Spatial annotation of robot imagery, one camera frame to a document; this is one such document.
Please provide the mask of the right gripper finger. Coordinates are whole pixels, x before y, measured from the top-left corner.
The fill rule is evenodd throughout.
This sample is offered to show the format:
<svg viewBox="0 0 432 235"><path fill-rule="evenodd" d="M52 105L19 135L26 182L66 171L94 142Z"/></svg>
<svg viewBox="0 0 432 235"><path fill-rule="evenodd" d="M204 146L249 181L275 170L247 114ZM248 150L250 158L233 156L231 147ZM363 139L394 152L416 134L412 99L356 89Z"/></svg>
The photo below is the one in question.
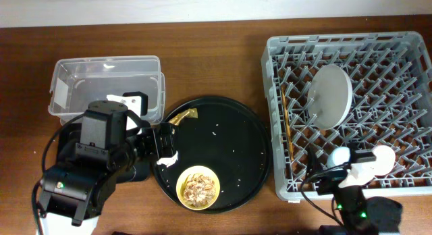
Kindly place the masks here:
<svg viewBox="0 0 432 235"><path fill-rule="evenodd" d="M360 149L356 142L349 143L347 147L350 151L349 163L368 163L377 159L371 150Z"/></svg>
<svg viewBox="0 0 432 235"><path fill-rule="evenodd" d="M319 160L316 155L316 149L312 146L307 146L307 167L306 176L312 176L319 171Z"/></svg>

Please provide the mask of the blue cup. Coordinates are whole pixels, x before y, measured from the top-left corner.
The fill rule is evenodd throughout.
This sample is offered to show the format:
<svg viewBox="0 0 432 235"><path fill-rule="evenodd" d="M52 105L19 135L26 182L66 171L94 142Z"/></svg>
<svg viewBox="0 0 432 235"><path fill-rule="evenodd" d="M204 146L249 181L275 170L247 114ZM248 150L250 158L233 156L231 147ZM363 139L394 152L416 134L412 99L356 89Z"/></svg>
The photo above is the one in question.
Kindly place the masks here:
<svg viewBox="0 0 432 235"><path fill-rule="evenodd" d="M348 147L338 147L334 149L327 158L328 168L341 165L350 160L350 149Z"/></svg>

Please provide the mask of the white tissue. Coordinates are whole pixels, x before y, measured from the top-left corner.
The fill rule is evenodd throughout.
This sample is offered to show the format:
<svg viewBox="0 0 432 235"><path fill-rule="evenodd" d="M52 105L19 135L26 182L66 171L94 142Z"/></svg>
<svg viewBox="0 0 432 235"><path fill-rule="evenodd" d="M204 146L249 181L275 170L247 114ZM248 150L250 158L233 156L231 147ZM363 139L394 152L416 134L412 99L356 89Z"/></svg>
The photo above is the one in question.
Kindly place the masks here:
<svg viewBox="0 0 432 235"><path fill-rule="evenodd" d="M156 164L164 165L165 167L170 167L173 164L175 164L177 160L178 160L178 152L176 151L172 157L162 157L156 162Z"/></svg>

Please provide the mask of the pink cup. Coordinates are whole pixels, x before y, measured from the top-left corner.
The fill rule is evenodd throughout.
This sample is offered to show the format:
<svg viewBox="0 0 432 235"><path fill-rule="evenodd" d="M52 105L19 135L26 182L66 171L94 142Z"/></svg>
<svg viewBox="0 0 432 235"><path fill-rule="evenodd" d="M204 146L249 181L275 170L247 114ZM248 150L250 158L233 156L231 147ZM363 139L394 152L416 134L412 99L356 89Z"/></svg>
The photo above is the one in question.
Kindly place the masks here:
<svg viewBox="0 0 432 235"><path fill-rule="evenodd" d="M384 176L393 170L396 153L391 147L377 145L372 149L372 153L376 156L373 164L373 171L376 176Z"/></svg>

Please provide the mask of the gold foil wrapper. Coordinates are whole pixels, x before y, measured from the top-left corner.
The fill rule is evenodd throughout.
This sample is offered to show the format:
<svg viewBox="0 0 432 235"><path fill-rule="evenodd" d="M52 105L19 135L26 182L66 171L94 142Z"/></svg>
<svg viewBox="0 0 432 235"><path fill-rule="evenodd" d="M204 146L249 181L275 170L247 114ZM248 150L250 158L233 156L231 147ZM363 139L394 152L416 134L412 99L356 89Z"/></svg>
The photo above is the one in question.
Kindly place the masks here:
<svg viewBox="0 0 432 235"><path fill-rule="evenodd" d="M197 108L190 108L190 109L187 109L187 110L177 114L175 117L171 118L168 122L170 124L175 125L175 126L179 126L183 119L185 119L185 118L197 118L197 117L198 117Z"/></svg>

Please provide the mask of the yellow bowl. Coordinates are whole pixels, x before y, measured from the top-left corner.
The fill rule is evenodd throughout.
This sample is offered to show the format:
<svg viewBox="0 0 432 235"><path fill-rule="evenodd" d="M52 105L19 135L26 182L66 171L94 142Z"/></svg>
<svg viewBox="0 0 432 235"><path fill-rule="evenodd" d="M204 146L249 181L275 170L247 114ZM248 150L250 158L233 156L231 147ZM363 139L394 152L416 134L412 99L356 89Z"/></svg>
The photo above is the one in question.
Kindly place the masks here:
<svg viewBox="0 0 432 235"><path fill-rule="evenodd" d="M188 178L189 175L197 174L197 173L201 173L201 174L204 174L206 176L210 176L214 180L215 187L216 187L216 195L215 195L215 198L213 199L213 201L209 205L201 207L201 208L194 208L194 207L187 205L186 200L182 196L182 193L184 191L184 186L186 184L186 179ZM216 173L213 170L211 170L205 166L201 166L201 165L189 167L188 169L183 171L182 174L180 175L180 177L178 178L178 181L176 184L176 194L177 194L179 201L181 202L181 204L183 204L183 206L185 206L188 209L194 210L194 211L202 211L202 210L205 210L205 209L209 208L210 206L212 206L215 203L215 201L218 199L220 191L221 191L220 182L219 182L219 178L217 177Z"/></svg>

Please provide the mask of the food scraps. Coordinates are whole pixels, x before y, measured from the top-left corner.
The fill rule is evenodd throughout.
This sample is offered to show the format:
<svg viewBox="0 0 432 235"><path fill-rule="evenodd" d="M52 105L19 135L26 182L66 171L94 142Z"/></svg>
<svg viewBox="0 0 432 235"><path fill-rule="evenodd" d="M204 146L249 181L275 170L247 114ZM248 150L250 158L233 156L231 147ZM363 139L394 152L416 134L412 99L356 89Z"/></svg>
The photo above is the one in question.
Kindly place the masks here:
<svg viewBox="0 0 432 235"><path fill-rule="evenodd" d="M215 195L215 182L210 176L197 173L189 175L186 179L182 196L187 205L194 208L207 206L213 201Z"/></svg>

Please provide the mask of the grey round plate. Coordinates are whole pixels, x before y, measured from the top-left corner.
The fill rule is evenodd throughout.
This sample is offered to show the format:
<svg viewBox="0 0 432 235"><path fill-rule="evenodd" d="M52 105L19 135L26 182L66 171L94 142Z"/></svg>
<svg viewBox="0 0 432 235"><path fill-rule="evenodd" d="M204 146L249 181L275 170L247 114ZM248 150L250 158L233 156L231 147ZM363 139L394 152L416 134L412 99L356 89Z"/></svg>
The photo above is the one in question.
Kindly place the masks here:
<svg viewBox="0 0 432 235"><path fill-rule="evenodd" d="M335 64L323 66L313 77L307 95L313 100L308 114L316 118L313 124L322 130L339 126L347 117L353 99L348 74Z"/></svg>

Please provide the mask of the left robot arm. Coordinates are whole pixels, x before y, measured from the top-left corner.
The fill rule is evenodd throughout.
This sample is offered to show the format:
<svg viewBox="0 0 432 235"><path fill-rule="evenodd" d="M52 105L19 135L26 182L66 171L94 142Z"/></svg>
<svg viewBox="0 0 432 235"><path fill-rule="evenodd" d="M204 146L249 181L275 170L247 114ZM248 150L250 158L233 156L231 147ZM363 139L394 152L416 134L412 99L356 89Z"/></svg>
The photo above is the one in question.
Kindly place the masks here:
<svg viewBox="0 0 432 235"><path fill-rule="evenodd" d="M96 224L117 184L144 181L153 162L176 155L177 129L169 122L152 128L115 101L90 103L53 135L60 144L56 162L42 167L32 191L37 234L53 231L52 217L66 218L73 228Z"/></svg>

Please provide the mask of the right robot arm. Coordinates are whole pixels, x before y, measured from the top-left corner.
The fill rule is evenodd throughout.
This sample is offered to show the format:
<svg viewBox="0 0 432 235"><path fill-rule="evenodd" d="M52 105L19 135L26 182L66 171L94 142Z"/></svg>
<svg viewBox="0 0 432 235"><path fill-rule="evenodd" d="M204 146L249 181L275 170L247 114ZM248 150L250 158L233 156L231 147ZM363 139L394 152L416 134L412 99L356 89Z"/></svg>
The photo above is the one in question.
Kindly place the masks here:
<svg viewBox="0 0 432 235"><path fill-rule="evenodd" d="M317 149L307 149L306 176L300 185L304 200L337 224L321 225L318 234L399 234L403 206L385 197L366 198L363 188L393 168L395 151L387 145L359 149L354 143L334 149L321 166ZM331 213L307 197L304 186L318 184L317 194L331 194Z"/></svg>

